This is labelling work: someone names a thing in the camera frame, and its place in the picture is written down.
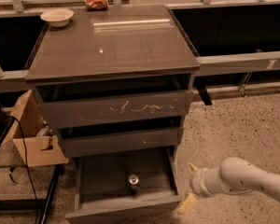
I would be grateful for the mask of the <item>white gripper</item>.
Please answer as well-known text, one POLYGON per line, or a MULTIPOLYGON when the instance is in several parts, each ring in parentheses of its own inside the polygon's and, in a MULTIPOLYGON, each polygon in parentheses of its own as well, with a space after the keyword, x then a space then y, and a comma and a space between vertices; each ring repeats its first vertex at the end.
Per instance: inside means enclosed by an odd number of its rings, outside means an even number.
POLYGON ((218 168, 198 169, 194 164, 188 163, 190 186, 194 193, 188 192, 183 201, 176 208, 179 215, 185 215, 200 201, 200 197, 209 198, 222 192, 221 178, 218 168))

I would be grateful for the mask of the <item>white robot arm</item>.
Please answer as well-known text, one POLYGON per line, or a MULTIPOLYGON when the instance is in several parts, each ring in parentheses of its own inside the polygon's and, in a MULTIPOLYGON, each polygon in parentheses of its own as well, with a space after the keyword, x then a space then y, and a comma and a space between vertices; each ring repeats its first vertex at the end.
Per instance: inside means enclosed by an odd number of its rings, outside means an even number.
POLYGON ((218 194, 234 196, 257 191, 280 202, 280 175, 266 172, 249 161, 231 157, 217 167, 197 168, 189 163, 189 168, 191 191, 176 208, 179 215, 186 214, 201 198, 218 194))

